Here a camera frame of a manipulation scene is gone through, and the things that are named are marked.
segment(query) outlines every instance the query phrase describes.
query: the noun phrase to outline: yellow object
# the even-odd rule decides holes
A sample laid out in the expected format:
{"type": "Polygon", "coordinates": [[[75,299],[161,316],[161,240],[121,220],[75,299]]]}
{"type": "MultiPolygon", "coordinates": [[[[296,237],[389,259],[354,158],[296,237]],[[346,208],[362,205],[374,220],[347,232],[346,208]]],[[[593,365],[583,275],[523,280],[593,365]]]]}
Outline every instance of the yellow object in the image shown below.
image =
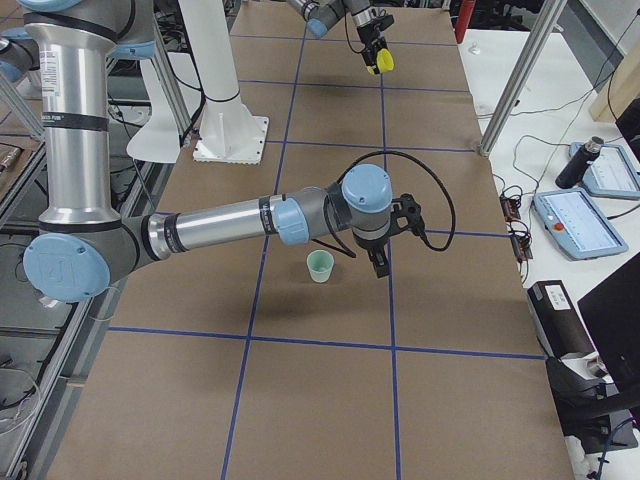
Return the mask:
{"type": "Polygon", "coordinates": [[[393,56],[391,55],[391,52],[386,48],[383,48],[378,52],[378,55],[376,56],[376,64],[378,65],[378,70],[380,70],[380,73],[391,72],[395,67],[393,56]]]}

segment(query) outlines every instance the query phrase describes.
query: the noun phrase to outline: blue joint cap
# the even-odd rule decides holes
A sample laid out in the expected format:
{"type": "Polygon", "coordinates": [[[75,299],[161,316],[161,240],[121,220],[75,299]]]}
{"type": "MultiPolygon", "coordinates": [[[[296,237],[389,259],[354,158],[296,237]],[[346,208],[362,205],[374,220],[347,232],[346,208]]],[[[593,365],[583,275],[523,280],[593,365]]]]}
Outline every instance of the blue joint cap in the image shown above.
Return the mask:
{"type": "Polygon", "coordinates": [[[131,43],[116,45],[109,56],[116,60],[146,60],[153,57],[156,51],[156,42],[151,40],[144,43],[131,43]]]}
{"type": "Polygon", "coordinates": [[[10,63],[0,60],[0,71],[11,83],[17,82],[22,78],[22,72],[10,63]]]}
{"type": "Polygon", "coordinates": [[[344,177],[342,195],[359,212],[380,213],[388,209],[393,200],[391,179],[377,165],[357,165],[344,177]]]}
{"type": "Polygon", "coordinates": [[[307,30],[309,30],[316,38],[324,37],[329,31],[327,26],[317,18],[312,18],[307,22],[307,30]]]}
{"type": "Polygon", "coordinates": [[[293,198],[287,198],[275,206],[273,220],[280,240],[285,245],[300,245],[309,241],[307,219],[300,205],[293,198]]]}
{"type": "Polygon", "coordinates": [[[34,12],[60,12],[75,7],[83,0],[18,0],[23,7],[34,12]]]}
{"type": "Polygon", "coordinates": [[[27,33],[24,27],[9,28],[0,33],[7,40],[33,40],[33,37],[27,33]]]}
{"type": "Polygon", "coordinates": [[[24,252],[31,284],[62,302],[81,302],[104,292],[111,274],[102,255],[85,241],[63,233],[36,238],[24,252]]]}

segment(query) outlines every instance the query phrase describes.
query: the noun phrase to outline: red pole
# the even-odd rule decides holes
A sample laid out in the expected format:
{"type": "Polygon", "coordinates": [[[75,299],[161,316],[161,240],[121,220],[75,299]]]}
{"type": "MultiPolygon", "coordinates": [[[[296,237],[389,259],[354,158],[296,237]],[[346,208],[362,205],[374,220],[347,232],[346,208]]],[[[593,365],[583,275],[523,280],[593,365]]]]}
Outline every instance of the red pole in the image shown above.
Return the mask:
{"type": "Polygon", "coordinates": [[[467,27],[469,27],[474,8],[476,8],[476,0],[464,0],[460,6],[458,21],[456,22],[456,42],[458,44],[464,40],[464,34],[467,33],[467,27]]]}

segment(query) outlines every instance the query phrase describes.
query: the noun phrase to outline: barcode sticker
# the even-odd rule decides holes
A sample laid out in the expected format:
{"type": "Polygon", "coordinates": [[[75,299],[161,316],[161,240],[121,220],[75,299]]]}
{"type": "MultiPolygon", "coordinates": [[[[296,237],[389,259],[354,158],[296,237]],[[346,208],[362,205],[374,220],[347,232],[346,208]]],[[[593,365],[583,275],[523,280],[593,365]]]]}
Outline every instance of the barcode sticker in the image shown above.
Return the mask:
{"type": "Polygon", "coordinates": [[[569,300],[560,285],[547,285],[544,288],[547,290],[547,296],[554,310],[571,310],[569,300]]]}
{"type": "Polygon", "coordinates": [[[58,52],[51,50],[40,52],[40,75],[42,77],[43,97],[57,97],[60,95],[58,68],[58,52]]]}

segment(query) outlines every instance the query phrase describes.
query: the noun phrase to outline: black bottle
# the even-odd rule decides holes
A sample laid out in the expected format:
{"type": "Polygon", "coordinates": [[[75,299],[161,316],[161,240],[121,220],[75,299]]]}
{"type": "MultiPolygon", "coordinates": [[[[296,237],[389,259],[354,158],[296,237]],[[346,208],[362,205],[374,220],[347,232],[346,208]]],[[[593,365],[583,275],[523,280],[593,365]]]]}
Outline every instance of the black bottle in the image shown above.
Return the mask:
{"type": "Polygon", "coordinates": [[[556,185],[560,188],[571,188],[582,180],[584,172],[600,156],[603,144],[604,140],[600,137],[591,137],[591,140],[578,149],[567,166],[560,172],[556,178],[556,185]]]}

